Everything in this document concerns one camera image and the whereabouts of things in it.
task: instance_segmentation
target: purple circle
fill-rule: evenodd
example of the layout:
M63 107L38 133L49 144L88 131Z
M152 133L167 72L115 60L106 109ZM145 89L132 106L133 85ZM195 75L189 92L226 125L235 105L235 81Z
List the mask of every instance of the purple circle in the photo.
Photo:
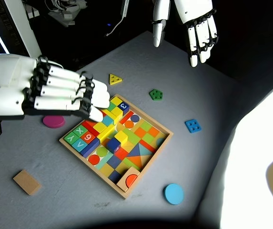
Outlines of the purple circle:
M63 116L45 116L43 123L49 128L59 128L65 124Z
M136 123L136 122L138 122L139 120L140 120L140 118L138 117L138 115L134 114L134 115L131 116L131 121L132 121L132 122Z

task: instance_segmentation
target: table surface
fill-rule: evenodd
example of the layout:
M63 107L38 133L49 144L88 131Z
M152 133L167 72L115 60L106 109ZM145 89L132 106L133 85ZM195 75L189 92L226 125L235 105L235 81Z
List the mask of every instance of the table surface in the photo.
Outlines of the table surface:
M206 64L192 68L187 53L168 42L158 49L145 32L87 65L97 80L109 74L123 82L108 86L135 104L174 135L131 195L124 200L58 140L80 118L49 129L42 116L2 122L0 136L0 228L75 228L126 219L189 220L220 155L219 134L228 96L235 82ZM153 101L148 92L163 92ZM202 131L190 134L184 122L197 119ZM28 196L12 178L26 169L41 184ZM163 188L178 183L185 192L177 206L168 204Z

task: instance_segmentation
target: orange triangle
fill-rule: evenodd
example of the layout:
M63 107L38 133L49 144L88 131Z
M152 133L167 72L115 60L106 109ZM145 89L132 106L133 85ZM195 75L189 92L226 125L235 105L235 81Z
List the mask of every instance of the orange triangle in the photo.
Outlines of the orange triangle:
M127 159L133 162L137 167L139 168L142 167L141 156L130 156L130 157L127 157Z
M145 167L145 165L150 161L152 155L144 155L141 156L141 161L142 161L142 167Z

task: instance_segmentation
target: magenta disc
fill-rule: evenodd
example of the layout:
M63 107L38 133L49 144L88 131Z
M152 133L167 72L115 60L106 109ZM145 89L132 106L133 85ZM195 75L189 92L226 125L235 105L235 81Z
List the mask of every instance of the magenta disc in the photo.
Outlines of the magenta disc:
M63 116L45 116L43 123L49 128L59 128L65 124Z

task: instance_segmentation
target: white robotic hand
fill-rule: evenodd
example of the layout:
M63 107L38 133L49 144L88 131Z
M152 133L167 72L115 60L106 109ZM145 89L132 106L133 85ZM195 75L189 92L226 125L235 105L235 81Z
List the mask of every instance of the white robotic hand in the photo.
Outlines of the white robotic hand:
M188 53L192 67L197 66L198 56L204 63L211 55L212 47L218 42L212 0L174 0L178 14L187 27ZM158 47L164 36L169 18L170 0L156 0L153 12L153 44Z
M0 120L25 115L76 115L101 122L108 108L107 85L85 72L63 69L46 57L0 54Z

